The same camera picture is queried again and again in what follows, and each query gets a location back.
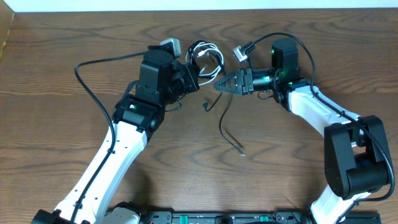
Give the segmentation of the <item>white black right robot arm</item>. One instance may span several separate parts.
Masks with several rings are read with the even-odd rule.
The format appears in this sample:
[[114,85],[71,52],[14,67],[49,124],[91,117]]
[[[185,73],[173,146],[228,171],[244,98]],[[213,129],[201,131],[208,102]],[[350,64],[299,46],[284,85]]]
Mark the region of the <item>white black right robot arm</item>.
[[377,116],[360,116],[326,97],[301,76],[298,46],[289,34],[273,41],[270,68],[241,68],[214,88],[235,95],[272,92],[272,98],[316,129],[324,140],[327,187],[310,206],[312,223],[342,223],[361,202],[379,202],[394,192],[396,179],[384,125]]

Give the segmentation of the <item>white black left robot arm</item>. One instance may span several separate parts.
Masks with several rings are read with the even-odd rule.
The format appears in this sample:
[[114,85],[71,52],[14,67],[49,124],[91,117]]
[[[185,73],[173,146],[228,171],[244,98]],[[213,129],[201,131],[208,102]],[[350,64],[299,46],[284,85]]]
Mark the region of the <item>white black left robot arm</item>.
[[39,210],[33,223],[103,223],[108,205],[135,158],[164,120],[166,106],[199,89],[199,69],[178,61],[180,50],[150,46],[141,53],[139,79],[128,84],[97,154],[54,211]]

